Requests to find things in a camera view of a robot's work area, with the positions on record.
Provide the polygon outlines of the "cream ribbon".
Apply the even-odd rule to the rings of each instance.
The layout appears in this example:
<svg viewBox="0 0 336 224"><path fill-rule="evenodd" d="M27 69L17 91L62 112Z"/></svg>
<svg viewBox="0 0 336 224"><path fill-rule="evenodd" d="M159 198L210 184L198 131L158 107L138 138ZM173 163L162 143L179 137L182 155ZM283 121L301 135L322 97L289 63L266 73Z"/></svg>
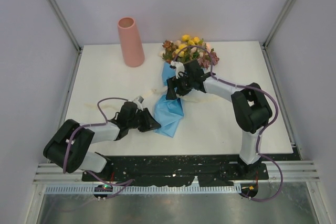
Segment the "cream ribbon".
<svg viewBox="0 0 336 224"><path fill-rule="evenodd" d="M163 88L158 88L158 89L150 89L149 91L141 94L141 96L144 99L148 99L151 98L155 95L163 95L166 94L167 92L167 87L163 87ZM207 102L214 102L219 100L219 97L210 94L210 95L206 95L206 96L197 96L197 95L186 95L183 97L178 96L178 98L181 98L182 101L185 102L190 102L190 103L207 103ZM82 108L88 108L90 110L95 110L98 111L98 106L96 104L93 103L83 103L81 105ZM117 107L115 105L112 104L107 104L107 105L102 105L101 106L102 109L113 109L113 110L117 110Z"/></svg>

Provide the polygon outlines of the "blue wrapping paper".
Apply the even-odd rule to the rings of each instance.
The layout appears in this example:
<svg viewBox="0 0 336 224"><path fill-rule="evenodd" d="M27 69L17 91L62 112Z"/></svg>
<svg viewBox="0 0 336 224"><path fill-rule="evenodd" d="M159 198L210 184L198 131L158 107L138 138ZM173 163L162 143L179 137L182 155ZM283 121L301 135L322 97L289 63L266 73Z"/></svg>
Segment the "blue wrapping paper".
<svg viewBox="0 0 336 224"><path fill-rule="evenodd" d="M184 112L181 99L167 100L166 91L164 91L164 94L154 106L154 119L161 125L154 132L173 138L183 117Z"/></svg>

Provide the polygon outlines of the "artificial flower bunch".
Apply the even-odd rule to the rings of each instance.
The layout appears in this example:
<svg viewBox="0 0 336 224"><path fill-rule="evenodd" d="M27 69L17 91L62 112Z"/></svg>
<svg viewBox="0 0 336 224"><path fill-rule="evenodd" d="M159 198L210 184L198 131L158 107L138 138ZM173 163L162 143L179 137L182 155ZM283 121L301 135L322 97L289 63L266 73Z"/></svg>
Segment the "artificial flower bunch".
<svg viewBox="0 0 336 224"><path fill-rule="evenodd" d="M197 60L201 68L208 69L211 65L217 65L220 61L216 51L203 38L192 37L189 34L182 35L181 39L166 40L160 57L167 63L175 60L186 63Z"/></svg>

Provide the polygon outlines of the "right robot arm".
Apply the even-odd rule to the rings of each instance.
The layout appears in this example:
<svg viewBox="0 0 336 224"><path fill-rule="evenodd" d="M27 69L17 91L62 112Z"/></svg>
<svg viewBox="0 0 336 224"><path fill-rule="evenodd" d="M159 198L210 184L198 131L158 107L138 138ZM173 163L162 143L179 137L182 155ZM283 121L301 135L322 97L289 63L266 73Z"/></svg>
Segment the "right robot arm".
<svg viewBox="0 0 336 224"><path fill-rule="evenodd" d="M187 63L172 61L170 68L175 75L167 79L166 99L176 100L178 96L189 94L192 90L209 93L232 103L238 126L242 130L242 147L237 161L237 174L249 179L257 174L261 161L256 150L261 140L261 130L272 117L272 110L260 86L231 83L216 77L199 66L197 60Z"/></svg>

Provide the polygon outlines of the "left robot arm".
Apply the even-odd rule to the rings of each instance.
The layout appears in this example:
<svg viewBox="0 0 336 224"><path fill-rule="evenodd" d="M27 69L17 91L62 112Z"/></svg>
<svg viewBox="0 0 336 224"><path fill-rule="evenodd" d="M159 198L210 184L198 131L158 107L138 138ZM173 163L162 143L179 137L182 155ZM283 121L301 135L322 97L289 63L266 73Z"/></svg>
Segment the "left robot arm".
<svg viewBox="0 0 336 224"><path fill-rule="evenodd" d="M62 168L64 173L82 170L101 181L113 174L112 161L97 152L90 152L91 144L118 141L132 129L144 133L161 127L142 101L124 100L120 111L112 119L103 115L105 122L80 124L66 120L43 150L43 156Z"/></svg>

